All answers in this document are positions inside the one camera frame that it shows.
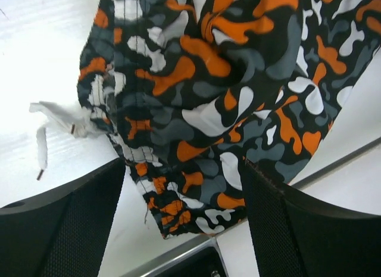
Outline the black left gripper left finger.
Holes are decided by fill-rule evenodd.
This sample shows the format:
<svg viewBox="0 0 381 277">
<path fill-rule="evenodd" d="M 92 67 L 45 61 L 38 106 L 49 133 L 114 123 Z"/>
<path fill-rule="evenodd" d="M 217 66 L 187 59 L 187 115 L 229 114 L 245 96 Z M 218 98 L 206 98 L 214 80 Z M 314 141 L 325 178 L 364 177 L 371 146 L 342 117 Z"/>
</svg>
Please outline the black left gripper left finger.
<svg viewBox="0 0 381 277">
<path fill-rule="evenodd" d="M 1 276 L 98 276 L 123 186 L 115 159 L 1 208 Z"/>
</svg>

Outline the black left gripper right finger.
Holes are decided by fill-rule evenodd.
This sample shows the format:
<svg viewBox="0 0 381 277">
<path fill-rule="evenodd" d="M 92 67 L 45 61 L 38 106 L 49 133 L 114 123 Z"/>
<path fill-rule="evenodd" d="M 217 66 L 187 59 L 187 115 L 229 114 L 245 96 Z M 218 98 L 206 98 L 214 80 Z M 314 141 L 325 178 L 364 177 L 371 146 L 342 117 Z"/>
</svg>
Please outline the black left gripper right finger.
<svg viewBox="0 0 381 277">
<path fill-rule="evenodd" d="M 260 276 L 380 276 L 380 216 L 318 200 L 246 160 L 246 214 Z"/>
</svg>

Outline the orange grey camouflage shorts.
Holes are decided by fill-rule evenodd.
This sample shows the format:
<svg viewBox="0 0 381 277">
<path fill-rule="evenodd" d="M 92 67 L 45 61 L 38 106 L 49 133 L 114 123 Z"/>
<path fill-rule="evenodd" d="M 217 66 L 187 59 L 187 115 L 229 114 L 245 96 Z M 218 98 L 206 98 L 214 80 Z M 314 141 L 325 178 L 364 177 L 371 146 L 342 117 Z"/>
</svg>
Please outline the orange grey camouflage shorts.
<svg viewBox="0 0 381 277">
<path fill-rule="evenodd" d="M 247 163 L 288 183 L 311 160 L 375 53 L 380 0 L 99 0 L 71 114 L 46 130 L 106 135 L 163 238 L 246 217 Z"/>
</svg>

